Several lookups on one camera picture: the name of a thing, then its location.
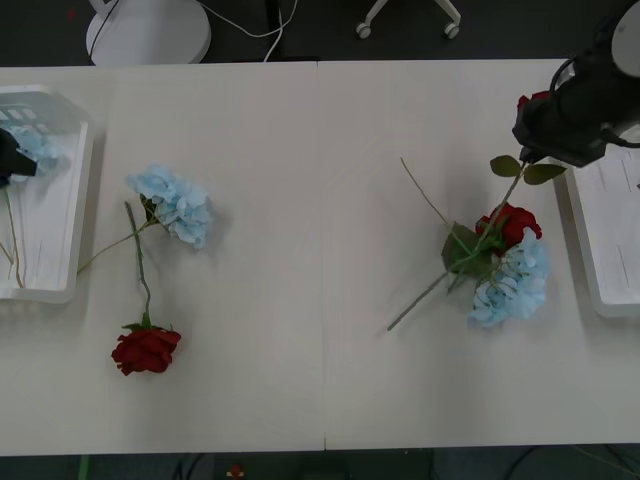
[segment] white table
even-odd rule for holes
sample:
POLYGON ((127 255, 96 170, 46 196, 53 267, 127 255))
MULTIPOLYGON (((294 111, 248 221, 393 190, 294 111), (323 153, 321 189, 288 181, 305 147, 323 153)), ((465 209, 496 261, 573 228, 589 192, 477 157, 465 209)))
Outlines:
POLYGON ((124 176, 152 162, 207 185, 226 219, 198 254, 144 234, 152 316, 184 335, 162 375, 109 357, 142 309, 133 244, 67 306, 0 305, 0 454, 640 441, 640 325, 593 313, 561 182, 512 201, 553 261, 535 319, 485 331, 468 289, 440 291, 385 332, 439 275, 445 235, 399 158, 473 224, 508 187, 488 161, 518 152, 518 97, 559 63, 0 70, 107 131, 81 262, 128 233, 124 176))
POLYGON ((143 234, 152 319, 183 335, 162 375, 124 377, 110 358, 144 305, 133 243, 82 273, 66 306, 1 305, 0 454, 323 448, 316 74, 2 70, 2 84, 53 85, 102 130, 80 263, 129 233, 124 177, 153 162, 206 186, 224 226, 199 253, 143 234))
POLYGON ((591 307, 566 188, 519 186, 552 263, 535 318, 485 331, 470 289, 432 293, 385 328, 442 267, 444 215, 473 225, 509 180, 521 94, 558 61, 332 63, 320 67, 327 448, 640 441, 640 323, 591 307))

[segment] artificial flower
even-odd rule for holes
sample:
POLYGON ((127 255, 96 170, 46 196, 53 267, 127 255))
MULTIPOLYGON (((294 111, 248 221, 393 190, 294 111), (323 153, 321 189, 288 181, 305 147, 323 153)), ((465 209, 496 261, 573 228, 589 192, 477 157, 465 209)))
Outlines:
POLYGON ((204 189, 162 165, 151 165, 139 175, 128 175, 126 181, 145 200, 151 200, 156 218, 171 234, 196 249, 205 245, 213 219, 204 189))
MULTIPOLYGON (((482 235, 491 218, 495 215, 496 210, 494 209, 490 216, 487 217, 485 215, 478 220, 476 223, 476 233, 478 235, 482 235)), ((499 233, 502 235, 505 247, 504 249, 497 248, 495 250, 498 256, 502 256, 506 250, 522 242, 526 228, 533 230, 536 238, 542 238, 542 229, 536 222, 535 215, 524 208, 513 207, 509 203, 505 203, 504 207, 502 207, 493 225, 500 228, 499 233)))
MULTIPOLYGON (((8 127, 5 130, 18 142, 18 151, 37 164, 36 175, 46 175, 58 165, 61 152, 44 135, 26 127, 8 127)), ((29 178, 11 175, 11 183, 21 183, 29 178)))
POLYGON ((164 372, 173 358, 182 337, 178 332, 159 327, 139 329, 129 335, 120 335, 120 342, 111 352, 111 358, 124 375, 131 372, 164 372))
POLYGON ((476 288, 469 317, 483 327, 508 317, 530 318, 545 302, 548 276, 546 247, 527 227, 522 242, 507 251, 499 268, 476 288))

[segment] flower stem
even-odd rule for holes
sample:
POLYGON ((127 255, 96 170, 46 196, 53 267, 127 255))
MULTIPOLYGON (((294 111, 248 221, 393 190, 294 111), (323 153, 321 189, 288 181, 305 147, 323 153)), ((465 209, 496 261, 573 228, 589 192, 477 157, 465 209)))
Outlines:
MULTIPOLYGON (((415 181, 415 179, 413 178, 413 175, 411 175, 411 172, 409 172, 409 170, 407 169, 407 166, 404 163, 404 160, 402 160, 402 165, 404 165, 405 169, 407 170, 407 173, 409 173, 409 176, 411 176, 411 178, 413 179, 414 183, 418 186, 417 182, 415 181)), ((448 291, 451 292, 451 290, 453 290, 457 284, 460 282, 460 280, 462 279, 462 275, 464 274, 464 270, 466 268, 466 266, 468 265, 468 261, 471 260, 472 258, 476 257, 479 253, 480 253, 480 247, 482 246, 482 242, 485 240, 485 238, 487 238, 487 235, 489 234, 489 231, 491 230, 491 227, 493 227, 493 224, 496 222, 498 216, 500 215, 500 212, 502 211, 502 209, 504 208, 504 206, 507 204, 507 201, 509 200, 509 197, 511 196, 511 194, 513 193, 513 190, 516 188, 516 185, 518 184, 518 182, 520 181, 520 179, 522 178, 522 176, 524 175, 524 171, 527 168, 527 164, 526 163, 522 163, 522 166, 520 167, 520 172, 518 173, 518 175, 514 178, 513 183, 511 184, 511 186, 509 187, 509 190, 507 190, 507 194, 504 196, 504 198, 502 199, 502 202, 500 202, 500 205, 498 206, 498 208, 496 209, 495 213, 491 216, 491 220, 489 220, 489 225, 487 226, 487 228, 484 229, 484 232, 482 232, 482 235, 480 235, 480 238, 478 239, 478 243, 476 243, 475 248, 473 249, 472 252, 470 252, 470 255, 466 258, 463 258, 461 260, 458 260, 456 263, 454 263, 453 265, 451 265, 449 267, 449 271, 455 270, 456 267, 458 266, 462 266, 462 268, 460 269, 460 272, 458 272, 458 274, 456 275, 456 278, 453 280, 453 283, 451 284, 451 286, 448 288, 448 291)), ((422 195, 424 196, 424 198, 427 200, 427 202, 429 202, 429 205, 431 205, 431 207, 436 211, 436 213, 438 213, 438 215, 440 216, 440 218, 442 218, 444 220, 445 223, 447 223, 447 221, 444 219, 444 217, 440 214, 440 212, 438 212, 438 210, 433 206, 433 204, 429 201, 429 199, 427 198, 427 196, 424 194, 424 192, 422 191, 422 189, 420 188, 420 186, 418 186, 418 188, 420 189, 420 191, 422 192, 422 195)), ((413 310, 415 308, 416 305, 418 305, 418 303, 420 303, 420 301, 426 297, 429 293, 431 293, 431 291, 436 288, 436 286, 447 277, 447 274, 449 273, 449 271, 444 272, 442 275, 440 275, 438 278, 436 278, 433 283, 431 283, 431 285, 429 285, 427 287, 427 289, 422 292, 418 298, 416 298, 413 303, 411 305, 409 305, 404 312, 402 312, 398 318, 396 318, 393 323, 391 325, 389 325, 389 327, 387 328, 387 331, 390 332, 394 327, 396 327, 398 325, 398 323, 400 323, 400 321, 407 316, 407 314, 413 310)))
POLYGON ((427 201, 427 203, 429 204, 429 206, 433 209, 434 212, 436 212, 438 214, 438 216, 442 219, 442 221, 444 222, 444 224, 447 226, 447 228, 449 229, 449 233, 451 234, 451 236, 454 238, 454 240, 456 242, 458 242, 458 244, 460 244, 460 246, 462 247, 462 249, 465 251, 465 253, 467 255, 471 255, 471 250, 469 250, 469 248, 467 247, 467 245, 458 238, 458 236, 456 235, 456 233, 453 231, 453 228, 451 228, 451 226, 449 225, 449 222, 447 222, 447 219, 444 217, 444 215, 442 215, 440 213, 440 211, 436 208, 436 206, 431 203, 431 200, 429 200, 429 197, 427 197, 427 194, 424 193, 424 190, 422 189, 422 187, 420 186, 420 184, 418 183, 418 181, 415 179, 415 177, 411 174, 411 171, 409 170, 409 167, 407 167, 407 164, 404 163, 404 158, 400 157, 400 161, 402 162, 402 166, 404 167, 404 169, 407 171, 407 173, 409 174, 409 176, 411 177, 411 180, 413 180, 413 183, 415 184, 416 187, 418 187, 418 190, 420 190, 420 193, 422 194, 423 198, 427 201))
MULTIPOLYGON (((141 226, 138 229, 137 233, 142 232, 145 228, 149 227, 149 222, 145 223, 143 226, 141 226)), ((87 268, 89 265, 91 265, 91 262, 93 262, 96 258, 98 258, 100 255, 102 255, 104 252, 106 252, 107 250, 109 250, 112 247, 115 247, 116 245, 120 245, 122 242, 125 242, 127 240, 129 240, 130 238, 132 238, 134 236, 133 233, 130 233, 129 235, 127 235, 124 238, 121 238, 120 240, 118 240, 117 242, 112 243, 111 245, 108 245, 106 247, 104 247, 102 250, 100 250, 98 253, 96 253, 93 257, 91 257, 91 260, 89 260, 87 263, 85 263, 82 267, 80 267, 78 269, 78 275, 80 274, 80 272, 82 272, 85 268, 87 268)))
MULTIPOLYGON (((509 197, 513 193, 513 190, 516 188, 516 185, 518 185, 518 182, 520 181, 522 176, 524 175, 524 171, 527 169, 527 166, 528 165, 525 162, 522 162, 522 166, 520 167, 520 172, 513 179, 513 183, 509 187, 509 190, 507 190, 507 193, 502 199, 502 202, 500 202, 500 205, 498 205, 498 208, 496 208, 495 213, 491 216, 491 219, 489 220, 489 225, 487 226, 487 228, 484 229, 484 232, 482 232, 482 235, 480 235, 480 239, 478 240, 478 243, 476 243, 476 248, 473 249, 474 253, 480 250, 480 247, 482 246, 482 242, 484 241, 485 238, 487 238, 487 235, 489 235, 489 231, 493 227, 493 224, 496 223, 496 220, 500 216, 500 212, 502 212, 502 209, 509 201, 509 197)), ((463 265, 462 269, 460 269, 460 272, 458 272, 458 274, 456 275, 456 278, 453 279, 453 283, 451 284, 448 290, 449 292, 451 292, 457 286, 458 282, 462 279, 462 275, 464 274, 466 267, 467 267, 466 265, 463 265)))
POLYGON ((447 277, 447 275, 448 275, 448 274, 449 274, 449 272, 444 272, 442 275, 440 275, 438 278, 436 278, 436 279, 431 283, 431 285, 429 285, 429 286, 427 287, 427 289, 426 289, 424 292, 422 292, 420 295, 418 295, 418 298, 416 298, 416 299, 413 301, 413 303, 412 303, 411 305, 409 305, 409 306, 405 309, 405 311, 404 311, 404 312, 402 312, 400 315, 398 315, 398 318, 396 318, 396 319, 393 321, 393 323, 387 327, 387 332, 390 332, 391 330, 393 330, 393 329, 396 327, 396 325, 398 325, 398 324, 402 321, 402 319, 403 319, 404 317, 406 317, 406 316, 407 316, 407 314, 408 314, 411 310, 413 310, 413 309, 414 309, 414 307, 415 307, 418 303, 420 303, 420 300, 422 300, 424 297, 426 297, 427 295, 429 295, 429 294, 431 293, 431 291, 432 291, 434 288, 436 288, 436 287, 438 286, 438 284, 439 284, 442 280, 444 280, 444 279, 447 277))
POLYGON ((13 258, 11 257, 11 255, 9 255, 9 252, 7 251, 7 249, 4 247, 4 245, 2 244, 2 242, 0 242, 0 249, 2 249, 2 253, 4 253, 4 255, 7 257, 7 260, 9 260, 9 263, 11 265, 13 265, 13 258))
POLYGON ((138 230, 136 227, 136 220, 133 218, 133 211, 131 210, 131 205, 129 202, 124 202, 124 208, 127 209, 127 215, 129 216, 129 222, 131 223, 131 230, 133 230, 133 238, 136 241, 136 254, 138 257, 138 270, 140 271, 140 283, 147 291, 147 303, 145 304, 144 311, 147 314, 147 318, 149 318, 149 304, 151 303, 151 290, 149 290, 149 285, 147 285, 147 280, 144 278, 144 265, 142 264, 142 247, 140 247, 140 237, 138 235, 138 230))
MULTIPOLYGON (((463 265, 465 262, 467 262, 468 260, 470 260, 471 258, 473 258, 475 255, 470 255, 468 257, 462 258, 460 260, 458 260, 457 262, 455 262, 453 265, 451 265, 451 267, 449 267, 450 270, 454 270, 457 267, 459 267, 460 265, 463 265)), ((402 312, 400 315, 398 315, 398 318, 396 318, 391 325, 389 325, 387 327, 387 332, 390 332, 391 330, 393 330, 393 328, 398 325, 398 323, 400 323, 400 321, 407 316, 407 314, 413 310, 415 308, 416 305, 418 305, 418 303, 420 303, 420 300, 422 300, 424 297, 426 297, 427 295, 429 295, 434 288, 436 288, 438 286, 438 284, 444 280, 445 278, 447 278, 447 275, 449 274, 448 271, 445 271, 442 275, 440 275, 438 278, 436 278, 431 285, 429 285, 427 287, 427 289, 422 292, 420 295, 418 295, 418 298, 416 298, 413 303, 411 305, 409 305, 404 312, 402 312)))
POLYGON ((11 235, 13 236, 13 248, 16 252, 16 281, 20 288, 24 288, 24 283, 20 278, 20 254, 18 253, 18 240, 16 239, 16 227, 13 223, 13 213, 11 213, 11 201, 9 200, 9 193, 7 189, 4 189, 4 199, 7 202, 7 208, 9 209, 9 221, 11 222, 11 235))

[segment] red object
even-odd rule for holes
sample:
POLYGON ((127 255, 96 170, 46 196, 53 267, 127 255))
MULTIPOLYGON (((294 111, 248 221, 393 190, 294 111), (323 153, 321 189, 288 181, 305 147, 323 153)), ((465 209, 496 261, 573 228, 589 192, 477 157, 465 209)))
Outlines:
MULTIPOLYGON (((531 100, 538 100, 538 99, 544 100, 545 98, 549 98, 549 92, 547 90, 545 90, 544 92, 538 92, 531 95, 531 100)), ((520 110, 523 105, 526 105, 531 100, 529 100, 529 98, 527 98, 526 95, 522 95, 518 99, 518 110, 520 110)))
POLYGON ((111 358, 125 375, 131 372, 162 373, 171 365, 171 354, 181 339, 178 332, 153 327, 120 335, 111 358))
MULTIPOLYGON (((488 225, 491 221, 491 217, 496 213, 497 208, 491 212, 491 216, 486 215, 482 217, 476 223, 476 233, 482 235, 485 229, 485 224, 488 225)), ((506 249, 518 245, 524 238, 524 229, 529 227, 536 234, 536 238, 542 238, 542 229, 536 222, 536 217, 533 213, 524 208, 513 207, 508 203, 502 207, 498 218, 493 223, 494 227, 500 225, 504 221, 502 226, 502 238, 505 241, 506 249)), ((502 256, 503 251, 497 251, 498 255, 502 256)))

